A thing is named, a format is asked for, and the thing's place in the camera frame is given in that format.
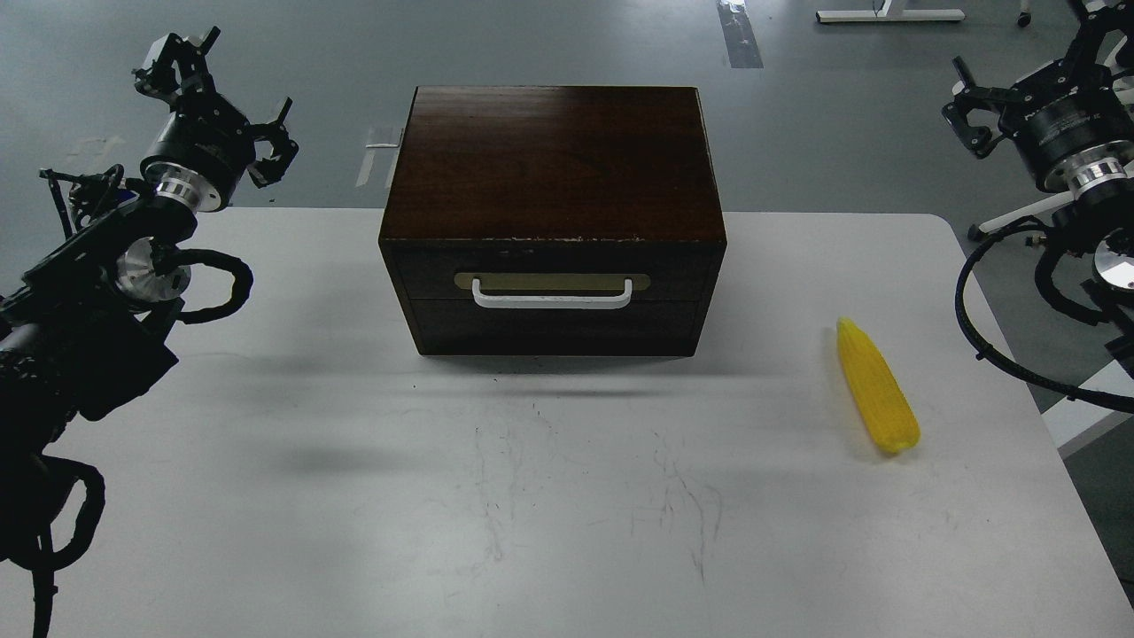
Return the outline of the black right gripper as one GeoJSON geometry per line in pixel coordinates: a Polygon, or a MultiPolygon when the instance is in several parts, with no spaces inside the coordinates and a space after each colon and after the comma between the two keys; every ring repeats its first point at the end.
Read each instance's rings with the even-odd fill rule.
{"type": "Polygon", "coordinates": [[[1066,68],[1049,62],[1010,88],[981,86],[962,57],[951,60],[959,83],[951,101],[941,108],[943,120],[973,158],[985,159],[1002,141],[1013,141],[1029,177],[1039,192],[1068,192],[1067,161],[1080,156],[1115,158],[1131,162],[1129,109],[1112,90],[1115,74],[1097,62],[1103,40],[1122,32],[1119,73],[1133,65],[1133,9],[1131,1],[1067,1],[1080,27],[1066,52],[1066,68]],[[996,127],[968,119],[991,113],[996,127]]]}

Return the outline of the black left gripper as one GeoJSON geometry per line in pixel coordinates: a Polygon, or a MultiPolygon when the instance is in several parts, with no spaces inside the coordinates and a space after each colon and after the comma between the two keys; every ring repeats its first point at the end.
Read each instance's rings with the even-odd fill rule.
{"type": "Polygon", "coordinates": [[[159,198],[232,199],[246,171],[263,189],[280,182],[299,154],[286,127],[291,97],[272,121],[251,124],[215,90],[206,56],[220,35],[218,26],[198,39],[167,34],[134,69],[134,88],[170,110],[145,158],[145,181],[159,198]],[[256,143],[268,143],[266,158],[256,159],[256,143]]]}

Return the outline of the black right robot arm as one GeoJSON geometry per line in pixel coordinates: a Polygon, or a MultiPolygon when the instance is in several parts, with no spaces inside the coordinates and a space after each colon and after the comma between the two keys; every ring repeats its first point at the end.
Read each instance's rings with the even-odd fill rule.
{"type": "Polygon", "coordinates": [[[1039,192],[1067,193],[1072,198],[1069,205],[1057,207],[1050,223],[1025,214],[1002,229],[985,231],[960,267],[953,311],[976,359],[1073,402],[1131,412],[1129,395],[1065,384],[1013,361],[980,334],[964,301],[968,277],[996,243],[1036,231],[1044,247],[1034,267],[1038,295],[1075,322],[1117,327],[1119,337],[1107,344],[1108,352],[1131,373],[1131,284],[1095,265],[1082,283],[1090,299],[1085,306],[1053,282],[1053,270],[1065,257],[1092,255],[1131,264],[1131,114],[1115,88],[1117,73],[1098,60],[1110,33],[1131,39],[1131,3],[1091,8],[1073,1],[1070,7],[1080,26],[1067,52],[1008,88],[980,86],[963,59],[953,60],[959,84],[941,114],[965,148],[975,158],[988,158],[1001,141],[1009,141],[1039,192]]]}

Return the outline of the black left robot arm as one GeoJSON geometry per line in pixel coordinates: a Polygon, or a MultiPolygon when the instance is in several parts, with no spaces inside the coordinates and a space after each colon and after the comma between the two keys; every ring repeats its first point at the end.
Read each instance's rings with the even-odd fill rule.
{"type": "Polygon", "coordinates": [[[175,323],[231,316],[248,301],[251,267],[186,249],[198,215],[218,213],[248,176],[279,182],[299,153],[286,117],[251,122],[215,90],[208,53],[220,36],[167,34],[134,70],[135,90],[169,108],[138,177],[41,170],[65,239],[3,298],[3,559],[32,578],[32,633],[50,631],[54,577],[92,545],[105,478],[49,456],[74,417],[98,422],[145,395],[177,356],[175,323]]]}

